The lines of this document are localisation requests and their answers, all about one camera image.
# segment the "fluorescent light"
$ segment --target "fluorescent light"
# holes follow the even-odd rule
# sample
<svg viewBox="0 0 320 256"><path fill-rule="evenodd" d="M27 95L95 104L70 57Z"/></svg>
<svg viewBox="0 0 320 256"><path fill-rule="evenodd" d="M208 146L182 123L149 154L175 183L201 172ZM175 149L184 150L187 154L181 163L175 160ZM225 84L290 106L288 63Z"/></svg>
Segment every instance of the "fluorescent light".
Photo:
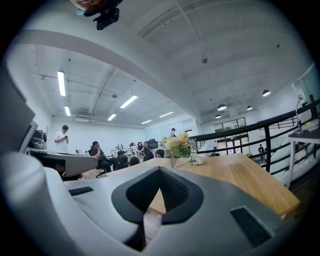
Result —
<svg viewBox="0 0 320 256"><path fill-rule="evenodd" d="M271 92L269 90L264 90L263 93L262 93L262 96L263 97L266 97L270 94Z"/></svg>
<svg viewBox="0 0 320 256"><path fill-rule="evenodd" d="M68 107L68 106L64 106L64 110L65 110L66 115L67 115L68 117L70 117L71 114L70 114L69 107Z"/></svg>
<svg viewBox="0 0 320 256"><path fill-rule="evenodd" d="M159 117L160 117L160 118L162 118L162 117L167 116L167 115L170 115L170 114L172 114L172 113L173 113L173 112L169 112L169 113L166 113L166 114L160 115Z"/></svg>
<svg viewBox="0 0 320 256"><path fill-rule="evenodd" d="M123 105L120 107L121 109L124 109L126 106L128 106L131 102L133 102L138 96L133 95L130 99L128 99Z"/></svg>
<svg viewBox="0 0 320 256"><path fill-rule="evenodd" d="M58 71L58 83L61 96L66 96L65 91L65 73L62 71Z"/></svg>
<svg viewBox="0 0 320 256"><path fill-rule="evenodd" d="M227 108L227 106L226 106L226 105L224 105L224 104L220 104L220 105L218 106L218 111L225 110L226 108Z"/></svg>
<svg viewBox="0 0 320 256"><path fill-rule="evenodd" d="M111 121L112 119L114 119L115 116L116 116L116 114L112 114L112 115L109 117L108 121Z"/></svg>
<svg viewBox="0 0 320 256"><path fill-rule="evenodd" d="M152 121L152 120L148 120L148 121L142 122L141 124L144 125L144 124L149 123L149 122L151 122L151 121Z"/></svg>

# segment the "floor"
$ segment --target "floor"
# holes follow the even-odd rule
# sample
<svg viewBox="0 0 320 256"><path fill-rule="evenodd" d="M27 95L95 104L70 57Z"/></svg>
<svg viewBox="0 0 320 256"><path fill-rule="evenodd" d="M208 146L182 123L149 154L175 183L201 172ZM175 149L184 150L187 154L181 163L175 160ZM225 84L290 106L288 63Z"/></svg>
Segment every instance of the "floor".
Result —
<svg viewBox="0 0 320 256"><path fill-rule="evenodd" d="M96 179L96 175L99 171L96 169L83 173L83 179ZM308 207L310 199L313 195L315 186L317 185L317 179L320 176L320 165L318 164L312 170L310 170L303 177L295 180L290 185L290 191L300 200L300 204L294 211L287 214L284 219L284 224L296 222L303 215L304 211ZM151 240L156 236L161 227L161 215L148 210L143 218L144 221L144 232L146 244L150 243Z"/></svg>

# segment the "black camera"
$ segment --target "black camera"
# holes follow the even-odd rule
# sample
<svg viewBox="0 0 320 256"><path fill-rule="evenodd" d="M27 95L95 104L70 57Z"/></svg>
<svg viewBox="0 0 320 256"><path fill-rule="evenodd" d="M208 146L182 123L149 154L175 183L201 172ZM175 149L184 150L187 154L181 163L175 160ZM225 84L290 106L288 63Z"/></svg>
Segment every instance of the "black camera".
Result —
<svg viewBox="0 0 320 256"><path fill-rule="evenodd" d="M119 8L117 8L117 6L122 1L123 0L110 0L108 1L107 5L103 7L101 10L96 12L85 12L84 16L91 17L99 13L100 16L95 18L93 22L96 22L97 30L103 30L119 20L120 10Z"/></svg>

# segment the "flower vase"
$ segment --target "flower vase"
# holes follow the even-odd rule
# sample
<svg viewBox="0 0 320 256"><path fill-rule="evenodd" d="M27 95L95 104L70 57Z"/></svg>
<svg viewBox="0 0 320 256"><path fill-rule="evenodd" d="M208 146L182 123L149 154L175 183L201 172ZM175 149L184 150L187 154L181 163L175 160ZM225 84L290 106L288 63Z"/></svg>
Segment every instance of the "flower vase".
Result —
<svg viewBox="0 0 320 256"><path fill-rule="evenodd" d="M175 155L170 155L170 161L171 161L171 168L175 168L176 162L177 162L177 157Z"/></svg>

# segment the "ceiling vent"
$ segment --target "ceiling vent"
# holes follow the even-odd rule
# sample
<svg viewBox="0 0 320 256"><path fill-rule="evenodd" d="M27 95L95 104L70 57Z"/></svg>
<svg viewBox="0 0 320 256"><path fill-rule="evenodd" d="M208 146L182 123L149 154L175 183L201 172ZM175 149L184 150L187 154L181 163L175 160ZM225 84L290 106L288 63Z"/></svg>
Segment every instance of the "ceiling vent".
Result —
<svg viewBox="0 0 320 256"><path fill-rule="evenodd" d="M88 116L76 115L75 120L77 122L88 123L90 121L90 118Z"/></svg>

